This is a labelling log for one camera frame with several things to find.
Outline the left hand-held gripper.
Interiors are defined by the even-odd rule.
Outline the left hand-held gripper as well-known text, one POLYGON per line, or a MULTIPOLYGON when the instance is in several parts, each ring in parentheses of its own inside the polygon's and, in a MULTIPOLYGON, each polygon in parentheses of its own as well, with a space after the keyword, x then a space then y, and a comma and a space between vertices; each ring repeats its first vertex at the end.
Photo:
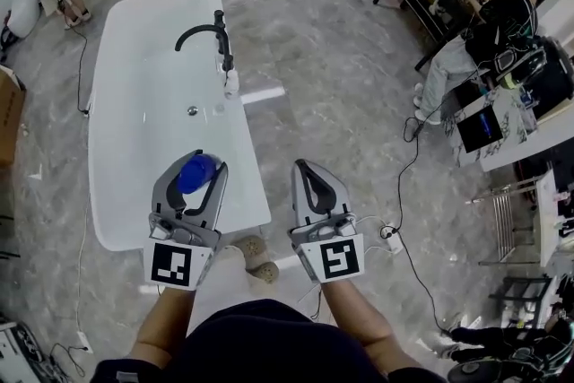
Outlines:
POLYGON ((209 181, 200 206, 186 209, 178 177, 187 162, 199 153, 192 151, 175 160, 153 186, 150 235, 143 245, 144 277, 148 283, 195 291, 212 265, 222 237, 216 225, 229 170, 223 162, 209 181), (177 220, 182 215, 188 222, 177 220))

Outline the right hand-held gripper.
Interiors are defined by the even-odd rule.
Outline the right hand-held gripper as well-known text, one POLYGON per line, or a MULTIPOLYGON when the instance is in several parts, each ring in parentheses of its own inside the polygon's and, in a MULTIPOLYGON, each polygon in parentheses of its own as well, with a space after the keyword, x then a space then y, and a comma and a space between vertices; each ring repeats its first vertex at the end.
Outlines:
POLYGON ((331 283, 363 274, 364 239, 349 213, 350 198, 342 180, 314 162, 299 159, 291 170, 291 195, 299 228, 288 235, 310 280, 331 283))

